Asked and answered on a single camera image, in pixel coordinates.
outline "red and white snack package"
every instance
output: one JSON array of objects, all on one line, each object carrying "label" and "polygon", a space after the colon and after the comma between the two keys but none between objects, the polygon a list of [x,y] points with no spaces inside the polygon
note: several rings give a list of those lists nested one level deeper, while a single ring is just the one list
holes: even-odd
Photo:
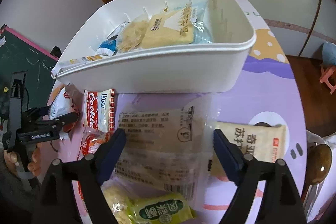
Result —
[{"label": "red and white snack package", "polygon": [[84,125],[102,132],[114,131],[115,92],[114,89],[102,92],[88,91],[84,93],[85,115]]},{"label": "red and white snack package", "polygon": [[[68,92],[65,91],[65,87],[58,93],[55,100],[51,104],[48,116],[50,120],[53,120],[59,116],[68,114],[70,112],[78,113],[78,108],[76,107],[74,101]],[[59,133],[60,139],[67,139],[68,133],[75,127],[75,122],[65,125]]]},{"label": "red and white snack package", "polygon": [[[101,144],[107,142],[111,138],[112,134],[113,132],[103,133],[94,128],[85,127],[77,160],[80,160],[87,154],[90,153],[94,154]],[[81,199],[84,201],[82,189],[79,182],[78,182],[78,192]]]}]

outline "snack package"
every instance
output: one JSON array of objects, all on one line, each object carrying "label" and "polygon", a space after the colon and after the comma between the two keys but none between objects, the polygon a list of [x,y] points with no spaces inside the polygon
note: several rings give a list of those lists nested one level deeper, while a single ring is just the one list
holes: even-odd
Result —
[{"label": "snack package", "polygon": [[139,47],[154,48],[190,44],[194,40],[191,15],[191,3],[186,4],[180,10],[153,15]]},{"label": "snack package", "polygon": [[180,193],[197,210],[203,207],[212,158],[213,130],[219,112],[216,94],[206,94],[179,109],[120,112],[126,146],[115,174],[160,190]]},{"label": "snack package", "polygon": [[[248,124],[217,122],[230,143],[234,143],[245,153],[252,154],[257,160],[275,162],[285,154],[286,126],[263,127]],[[214,154],[211,175],[226,177],[218,157]]]},{"label": "snack package", "polygon": [[102,92],[85,90],[84,98],[84,125],[105,133],[113,132],[115,118],[114,89]]},{"label": "snack package", "polygon": [[108,55],[112,56],[117,49],[116,39],[119,33],[127,26],[128,22],[121,23],[115,30],[106,38],[96,51],[97,55]]},{"label": "snack package", "polygon": [[112,56],[117,49],[116,39],[117,36],[114,36],[110,40],[105,40],[102,44],[100,44],[96,54]]},{"label": "snack package", "polygon": [[[65,87],[58,93],[55,100],[51,104],[48,116],[49,120],[53,120],[59,116],[68,114],[70,112],[76,112],[78,113],[78,109],[72,100],[71,96],[68,92],[66,92]],[[71,124],[67,124],[64,127],[62,127],[62,130],[59,133],[59,138],[61,140],[69,138],[68,133],[75,127],[75,122]]]},{"label": "snack package", "polygon": [[148,16],[143,14],[130,22],[118,35],[116,40],[119,52],[128,52],[137,47],[145,36],[148,27]]},{"label": "snack package", "polygon": [[192,24],[194,26],[193,44],[212,43],[210,31],[204,24],[204,12],[206,3],[197,3],[192,7]]},{"label": "snack package", "polygon": [[87,62],[92,62],[96,60],[100,60],[103,58],[106,58],[107,56],[104,55],[95,55],[95,56],[86,56],[78,59],[71,59],[69,61],[64,61],[64,62],[57,62],[56,66],[51,70],[51,77],[55,79],[58,73],[65,71],[67,69],[71,69],[73,67],[76,67],[78,65],[87,63]]},{"label": "snack package", "polygon": [[119,224],[179,224],[194,216],[187,201],[176,193],[158,198],[130,199],[120,184],[102,186],[103,195]]},{"label": "snack package", "polygon": [[[100,147],[100,145],[107,142],[111,138],[111,136],[112,136],[112,132],[103,133],[94,128],[89,128],[89,127],[84,128],[82,142],[81,142],[81,146],[78,152],[77,160],[80,160],[87,154],[90,154],[90,153],[94,154],[97,151],[97,149]],[[78,187],[79,195],[85,207],[84,197],[83,197],[82,189],[81,189],[79,182],[77,183],[77,187]]]}]

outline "blue package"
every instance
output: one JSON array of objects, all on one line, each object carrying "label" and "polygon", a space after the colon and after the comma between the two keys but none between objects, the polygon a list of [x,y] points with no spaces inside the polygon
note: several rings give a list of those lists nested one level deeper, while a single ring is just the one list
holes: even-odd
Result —
[{"label": "blue package", "polygon": [[116,40],[105,40],[97,49],[96,54],[112,56],[116,51]]}]

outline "purple table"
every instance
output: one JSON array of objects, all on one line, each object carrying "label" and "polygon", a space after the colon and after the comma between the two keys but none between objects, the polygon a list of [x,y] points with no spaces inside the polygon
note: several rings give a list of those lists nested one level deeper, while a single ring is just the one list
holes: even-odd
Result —
[{"label": "purple table", "polygon": [[[265,21],[247,0],[237,0],[245,11],[247,18],[256,29],[257,41],[250,56],[248,56],[236,85],[228,92],[220,94],[222,105],[219,121],[242,124],[256,124],[266,122],[271,126],[286,124],[287,152],[284,160],[301,193],[306,168],[306,133],[305,119],[303,115],[300,95],[296,86],[294,75],[274,35],[269,30]],[[126,104],[137,102],[141,106],[159,104],[162,108],[169,107],[176,102],[181,106],[201,94],[124,94],[119,95],[117,113]],[[58,155],[63,161],[77,159],[83,128],[80,123],[74,130],[72,140],[64,141],[59,148]],[[42,150],[50,154],[50,148],[46,145]],[[45,158],[44,169],[51,160]],[[90,219],[79,198],[77,184],[75,184],[75,196],[79,211],[84,223],[90,223]],[[256,197],[246,223],[254,223],[263,195],[264,183],[259,183]],[[225,213],[234,195],[236,186],[233,182],[223,181],[216,177],[210,177],[206,191],[205,204],[198,218],[188,223],[216,224]]]}]

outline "pink stool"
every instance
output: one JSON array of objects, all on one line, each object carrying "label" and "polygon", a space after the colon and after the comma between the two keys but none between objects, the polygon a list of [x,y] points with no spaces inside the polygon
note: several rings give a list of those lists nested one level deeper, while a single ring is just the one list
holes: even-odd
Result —
[{"label": "pink stool", "polygon": [[328,78],[336,71],[336,66],[330,66],[326,70],[323,69],[323,64],[321,64],[321,77],[320,83],[325,83],[330,88],[330,94],[336,90],[336,85],[333,86],[328,81]]}]

